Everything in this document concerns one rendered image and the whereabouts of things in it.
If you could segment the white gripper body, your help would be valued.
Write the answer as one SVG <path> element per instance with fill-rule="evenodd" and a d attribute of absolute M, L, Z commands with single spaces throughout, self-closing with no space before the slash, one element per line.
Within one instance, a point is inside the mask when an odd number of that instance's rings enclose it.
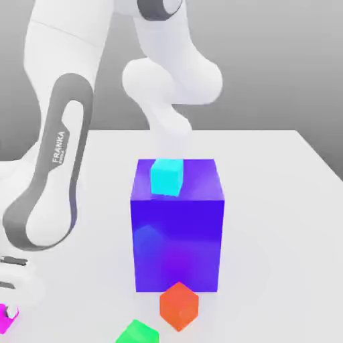
<path fill-rule="evenodd" d="M 34 271 L 26 268 L 0 268 L 0 303 L 9 307 L 37 305 L 45 296 L 45 286 Z"/>

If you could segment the small magenta cube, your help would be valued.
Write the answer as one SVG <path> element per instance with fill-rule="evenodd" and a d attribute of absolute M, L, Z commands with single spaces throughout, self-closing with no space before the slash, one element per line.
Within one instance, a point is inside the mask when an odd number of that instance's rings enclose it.
<path fill-rule="evenodd" d="M 0 303 L 0 334 L 6 333 L 6 331 L 11 327 L 12 323 L 15 321 L 18 315 L 19 310 L 17 310 L 17 313 L 13 318 L 10 318 L 7 315 L 6 305 Z"/>

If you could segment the small green cube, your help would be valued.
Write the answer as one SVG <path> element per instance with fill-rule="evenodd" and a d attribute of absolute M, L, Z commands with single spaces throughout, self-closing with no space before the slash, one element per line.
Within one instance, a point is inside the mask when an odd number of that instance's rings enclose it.
<path fill-rule="evenodd" d="M 159 343 L 159 332 L 139 320 L 133 320 L 115 343 Z"/>

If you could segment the small orange cube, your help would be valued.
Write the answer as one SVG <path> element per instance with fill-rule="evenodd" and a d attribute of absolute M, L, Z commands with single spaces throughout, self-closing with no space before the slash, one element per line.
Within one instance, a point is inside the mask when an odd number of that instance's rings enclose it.
<path fill-rule="evenodd" d="M 199 296 L 181 282 L 177 282 L 159 297 L 160 316 L 177 332 L 198 317 Z"/>

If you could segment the small cyan cube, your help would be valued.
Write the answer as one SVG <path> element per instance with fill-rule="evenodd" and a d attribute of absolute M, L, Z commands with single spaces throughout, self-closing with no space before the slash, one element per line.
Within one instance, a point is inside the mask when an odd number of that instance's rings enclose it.
<path fill-rule="evenodd" d="M 179 196 L 184 181 L 182 159 L 156 159 L 150 169 L 151 193 Z"/>

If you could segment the large purple box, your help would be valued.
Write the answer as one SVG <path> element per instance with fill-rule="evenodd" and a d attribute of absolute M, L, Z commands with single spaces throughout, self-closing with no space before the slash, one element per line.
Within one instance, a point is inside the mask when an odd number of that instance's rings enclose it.
<path fill-rule="evenodd" d="M 131 192 L 135 289 L 164 292 L 177 282 L 218 289 L 224 194 L 213 159 L 187 159 L 179 196 L 151 193 L 152 159 L 139 159 Z"/>

